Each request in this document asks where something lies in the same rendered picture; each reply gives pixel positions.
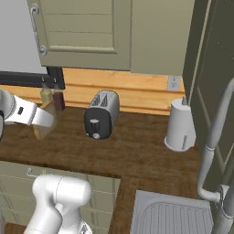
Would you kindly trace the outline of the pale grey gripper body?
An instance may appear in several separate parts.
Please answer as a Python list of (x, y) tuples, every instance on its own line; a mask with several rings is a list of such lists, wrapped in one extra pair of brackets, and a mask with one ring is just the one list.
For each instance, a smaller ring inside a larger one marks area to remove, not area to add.
[(54, 124), (54, 121), (55, 121), (55, 117), (53, 114), (41, 108), (37, 108), (35, 116), (32, 120), (32, 124), (50, 128)]

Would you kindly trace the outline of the black and silver toaster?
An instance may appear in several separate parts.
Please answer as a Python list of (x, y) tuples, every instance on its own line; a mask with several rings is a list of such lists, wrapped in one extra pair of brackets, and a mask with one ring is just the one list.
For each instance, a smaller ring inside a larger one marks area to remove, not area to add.
[[(109, 138), (119, 110), (119, 95), (113, 90), (99, 90), (84, 113), (86, 134), (96, 140)], [(90, 119), (97, 119), (99, 122), (91, 123)]]

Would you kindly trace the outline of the tan wooden cutting board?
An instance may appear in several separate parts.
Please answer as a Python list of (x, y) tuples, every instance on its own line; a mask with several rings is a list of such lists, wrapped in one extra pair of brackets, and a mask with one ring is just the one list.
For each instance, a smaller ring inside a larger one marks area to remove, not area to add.
[(46, 101), (45, 103), (43, 103), (40, 106), (40, 109), (51, 114), (54, 117), (54, 119), (53, 119), (53, 123), (50, 127), (45, 127), (45, 126), (41, 126), (41, 125), (34, 125), (33, 126), (34, 134), (38, 140), (42, 140), (45, 137), (47, 137), (55, 129), (55, 127), (58, 123), (58, 117), (56, 114), (56, 109), (55, 109), (55, 105), (54, 105), (53, 101)]

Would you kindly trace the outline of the dark red sauce bottle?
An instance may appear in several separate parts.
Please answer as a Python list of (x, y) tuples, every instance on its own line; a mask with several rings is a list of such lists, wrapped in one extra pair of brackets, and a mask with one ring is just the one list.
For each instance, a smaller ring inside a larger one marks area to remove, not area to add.
[(63, 91), (59, 88), (57, 80), (54, 80), (53, 101), (57, 112), (62, 112), (66, 108)]

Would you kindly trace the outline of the olive sauce bottle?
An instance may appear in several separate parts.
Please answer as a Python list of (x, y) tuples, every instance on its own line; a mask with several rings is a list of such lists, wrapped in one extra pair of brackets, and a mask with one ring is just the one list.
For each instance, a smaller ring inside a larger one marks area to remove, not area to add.
[(52, 101), (52, 91), (47, 86), (45, 79), (42, 79), (41, 84), (42, 84), (42, 89), (40, 91), (40, 96), (41, 96), (42, 102)]

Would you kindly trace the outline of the black extractor hood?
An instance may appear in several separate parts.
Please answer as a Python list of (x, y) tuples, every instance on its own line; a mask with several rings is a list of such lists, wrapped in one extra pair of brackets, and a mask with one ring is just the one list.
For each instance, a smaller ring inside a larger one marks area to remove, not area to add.
[(42, 80), (45, 80), (47, 86), (51, 89), (54, 88), (54, 80), (56, 80), (59, 88), (65, 90), (61, 67), (47, 67), (46, 74), (0, 71), (0, 85), (41, 88)]

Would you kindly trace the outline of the olive base drawer front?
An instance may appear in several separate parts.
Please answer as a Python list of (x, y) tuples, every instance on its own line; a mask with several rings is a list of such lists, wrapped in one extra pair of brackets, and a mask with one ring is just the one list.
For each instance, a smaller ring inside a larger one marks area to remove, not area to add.
[(29, 167), (89, 181), (92, 196), (80, 209), (81, 216), (93, 234), (108, 234), (120, 179), (0, 161), (0, 208), (6, 222), (26, 226), (33, 215), (36, 201), (32, 184), (35, 178), (27, 176)]

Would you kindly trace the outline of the white paper towel roll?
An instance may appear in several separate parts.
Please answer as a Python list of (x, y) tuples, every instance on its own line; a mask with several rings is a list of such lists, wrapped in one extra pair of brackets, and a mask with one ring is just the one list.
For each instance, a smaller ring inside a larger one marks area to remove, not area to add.
[(196, 131), (186, 96), (171, 103), (165, 146), (174, 152), (185, 152), (195, 145)]

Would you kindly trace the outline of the grey steel sink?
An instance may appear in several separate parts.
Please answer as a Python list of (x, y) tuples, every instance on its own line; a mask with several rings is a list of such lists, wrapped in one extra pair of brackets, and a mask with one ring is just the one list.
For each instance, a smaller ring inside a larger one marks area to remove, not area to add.
[(207, 201), (137, 190), (130, 234), (211, 234)]

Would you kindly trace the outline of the grey curved tap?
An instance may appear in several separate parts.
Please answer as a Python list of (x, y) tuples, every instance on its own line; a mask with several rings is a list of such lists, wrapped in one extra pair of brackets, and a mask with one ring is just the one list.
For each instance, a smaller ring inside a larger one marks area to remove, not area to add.
[(225, 89), (217, 114), (209, 127), (207, 143), (202, 152), (202, 160), (198, 172), (198, 195), (206, 201), (219, 204), (219, 211), (210, 234), (229, 234), (234, 224), (234, 183), (231, 186), (219, 186), (219, 191), (217, 192), (209, 192), (203, 188), (207, 173), (213, 163), (214, 151), (223, 131), (233, 92), (234, 78), (230, 80)]

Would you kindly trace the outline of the dark olive tall cupboard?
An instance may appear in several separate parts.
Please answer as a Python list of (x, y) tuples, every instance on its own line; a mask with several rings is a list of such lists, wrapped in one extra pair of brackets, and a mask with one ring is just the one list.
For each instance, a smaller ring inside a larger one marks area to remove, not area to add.
[[(234, 0), (195, 0), (183, 80), (197, 133), (198, 148), (207, 142), (221, 97), (234, 78)], [(234, 94), (206, 188), (216, 190), (234, 178)]]

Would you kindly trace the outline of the olive wall cupboard door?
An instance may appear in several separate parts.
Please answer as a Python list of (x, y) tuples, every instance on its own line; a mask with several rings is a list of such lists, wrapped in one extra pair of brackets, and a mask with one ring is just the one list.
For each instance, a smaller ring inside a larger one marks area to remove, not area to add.
[(132, 0), (27, 0), (34, 15), (44, 67), (128, 70)]

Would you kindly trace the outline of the grey wall socket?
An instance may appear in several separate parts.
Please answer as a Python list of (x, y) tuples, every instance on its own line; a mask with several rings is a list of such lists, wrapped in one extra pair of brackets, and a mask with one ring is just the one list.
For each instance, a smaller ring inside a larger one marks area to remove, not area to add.
[(180, 76), (169, 75), (166, 89), (171, 91), (179, 91), (180, 82), (181, 82)]

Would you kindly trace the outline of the olive wall cupboard body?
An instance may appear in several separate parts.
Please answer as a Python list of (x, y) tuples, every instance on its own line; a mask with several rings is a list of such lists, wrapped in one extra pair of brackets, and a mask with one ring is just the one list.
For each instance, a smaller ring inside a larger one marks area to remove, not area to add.
[(133, 0), (132, 73), (183, 73), (195, 0)]

